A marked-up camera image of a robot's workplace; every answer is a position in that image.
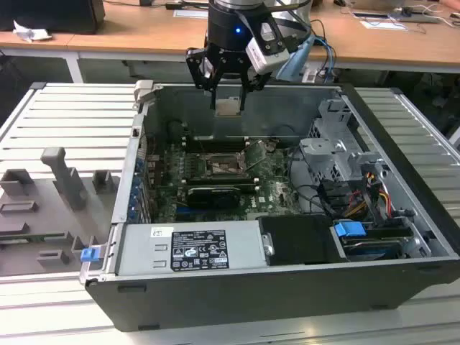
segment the red wire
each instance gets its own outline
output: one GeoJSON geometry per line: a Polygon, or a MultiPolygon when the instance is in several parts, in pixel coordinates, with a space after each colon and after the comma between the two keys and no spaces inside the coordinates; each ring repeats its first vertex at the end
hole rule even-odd
{"type": "Polygon", "coordinates": [[[387,215],[388,215],[388,218],[391,218],[391,198],[390,198],[390,194],[387,194],[387,197],[388,197],[387,215]]]}
{"type": "Polygon", "coordinates": [[[351,202],[353,201],[353,197],[354,197],[354,196],[357,196],[357,195],[359,195],[359,194],[361,194],[361,191],[360,191],[360,190],[356,190],[356,191],[354,191],[354,192],[350,195],[350,200],[349,200],[350,205],[351,205],[351,202]]]}

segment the open computer chassis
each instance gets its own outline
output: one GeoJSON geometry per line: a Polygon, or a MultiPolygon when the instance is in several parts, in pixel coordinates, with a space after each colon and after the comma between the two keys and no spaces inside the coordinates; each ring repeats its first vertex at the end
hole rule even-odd
{"type": "Polygon", "coordinates": [[[81,271],[115,327],[396,308],[460,276],[456,222],[351,86],[268,86],[243,114],[235,90],[210,111],[140,84],[109,240],[81,271]]]}

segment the power supply label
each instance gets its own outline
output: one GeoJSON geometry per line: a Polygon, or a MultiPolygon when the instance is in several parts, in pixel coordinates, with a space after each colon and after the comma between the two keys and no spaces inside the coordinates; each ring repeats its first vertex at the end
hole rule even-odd
{"type": "Polygon", "coordinates": [[[173,232],[171,269],[176,272],[229,268],[225,230],[173,232]]]}

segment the blue latch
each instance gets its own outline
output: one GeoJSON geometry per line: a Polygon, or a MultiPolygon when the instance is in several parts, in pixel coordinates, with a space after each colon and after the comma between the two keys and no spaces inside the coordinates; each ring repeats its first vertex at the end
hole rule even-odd
{"type": "Polygon", "coordinates": [[[366,236],[366,230],[360,221],[341,221],[333,226],[339,237],[343,236],[366,236]]]}
{"type": "Polygon", "coordinates": [[[101,254],[101,248],[85,248],[81,251],[80,261],[81,262],[96,262],[99,261],[99,255],[101,254]]]}

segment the wooden desk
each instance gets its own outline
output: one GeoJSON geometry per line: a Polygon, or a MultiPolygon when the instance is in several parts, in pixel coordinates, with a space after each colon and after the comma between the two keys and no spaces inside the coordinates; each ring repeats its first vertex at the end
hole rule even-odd
{"type": "MultiPolygon", "coordinates": [[[[367,29],[350,14],[342,14],[332,0],[324,1],[311,18],[323,21],[328,41],[337,52],[336,67],[460,73],[460,46],[449,44],[460,42],[460,29],[444,23],[422,24],[427,34],[367,29]]],[[[0,32],[0,49],[7,55],[65,58],[73,80],[81,83],[81,58],[184,61],[187,48],[203,46],[205,19],[175,18],[173,11],[163,7],[104,6],[105,22],[96,35],[54,34],[53,40],[29,44],[12,33],[0,32]]],[[[440,15],[447,17],[450,12],[445,9],[440,15]]],[[[415,23],[405,25],[420,30],[415,23]]],[[[321,33],[318,23],[313,27],[321,33]]],[[[322,61],[325,56],[322,47],[314,47],[309,59],[322,61]]]]}

